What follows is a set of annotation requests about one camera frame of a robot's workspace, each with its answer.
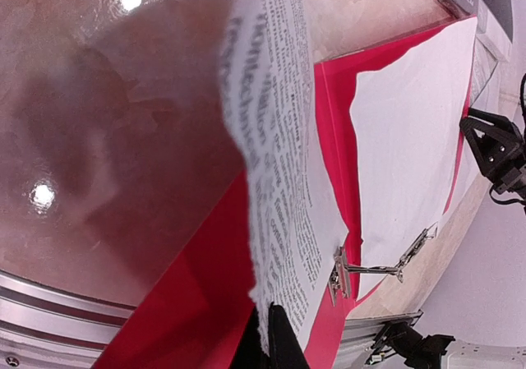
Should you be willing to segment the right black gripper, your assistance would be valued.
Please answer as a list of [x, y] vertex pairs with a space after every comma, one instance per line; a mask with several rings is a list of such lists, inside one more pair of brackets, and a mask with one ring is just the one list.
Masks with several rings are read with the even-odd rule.
[[[496, 180], [489, 196], [498, 205], [519, 204], [525, 209], [525, 140], [507, 117], [471, 108], [459, 123], [482, 176]], [[494, 193], [518, 197], [498, 199]]]

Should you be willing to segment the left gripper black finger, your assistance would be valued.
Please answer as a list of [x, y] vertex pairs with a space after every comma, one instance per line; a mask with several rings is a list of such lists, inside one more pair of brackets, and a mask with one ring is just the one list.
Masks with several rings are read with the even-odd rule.
[[309, 368], [285, 310], [272, 303], [268, 320], [269, 352], [265, 353], [257, 309], [253, 309], [238, 345], [238, 368]]

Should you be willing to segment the white sheet top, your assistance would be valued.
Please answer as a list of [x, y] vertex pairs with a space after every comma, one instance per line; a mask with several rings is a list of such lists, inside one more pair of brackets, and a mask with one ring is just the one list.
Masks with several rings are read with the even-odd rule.
[[358, 74], [361, 264], [394, 266], [449, 199], [477, 21], [446, 26], [377, 71]]

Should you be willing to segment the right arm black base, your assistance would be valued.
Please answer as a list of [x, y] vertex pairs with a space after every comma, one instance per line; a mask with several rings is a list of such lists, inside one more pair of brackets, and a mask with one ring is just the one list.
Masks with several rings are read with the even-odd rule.
[[384, 325], [374, 339], [373, 352], [391, 348], [405, 359], [410, 368], [441, 368], [441, 359], [455, 337], [434, 334], [423, 337], [406, 321], [394, 321]]

